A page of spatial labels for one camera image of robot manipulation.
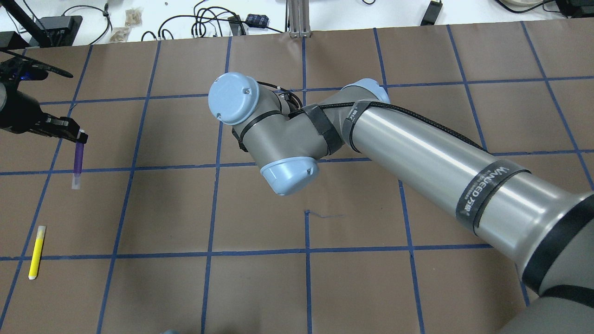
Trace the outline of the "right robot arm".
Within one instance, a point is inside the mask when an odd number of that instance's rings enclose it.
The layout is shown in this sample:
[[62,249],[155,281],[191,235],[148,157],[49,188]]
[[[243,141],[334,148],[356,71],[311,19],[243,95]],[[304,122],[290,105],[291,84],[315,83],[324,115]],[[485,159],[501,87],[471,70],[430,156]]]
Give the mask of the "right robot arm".
[[593,332],[593,193],[567,192],[391,104],[371,78],[307,106],[273,88],[225,73],[211,85],[208,105],[232,127],[277,195],[306,187],[318,174],[318,161],[347,145],[517,264],[538,298],[501,333]]

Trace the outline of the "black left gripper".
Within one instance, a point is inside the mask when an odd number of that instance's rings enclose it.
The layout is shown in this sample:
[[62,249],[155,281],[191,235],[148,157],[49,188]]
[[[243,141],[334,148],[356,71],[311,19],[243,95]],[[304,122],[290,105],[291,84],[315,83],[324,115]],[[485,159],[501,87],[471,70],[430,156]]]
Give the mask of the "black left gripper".
[[1,129],[15,135],[29,132],[86,144],[89,136],[83,129],[75,128],[73,119],[43,112],[36,99],[18,89],[21,82],[43,81],[51,72],[65,78],[73,78],[73,75],[14,51],[1,49],[1,52],[11,56],[10,59],[2,61],[0,66]]

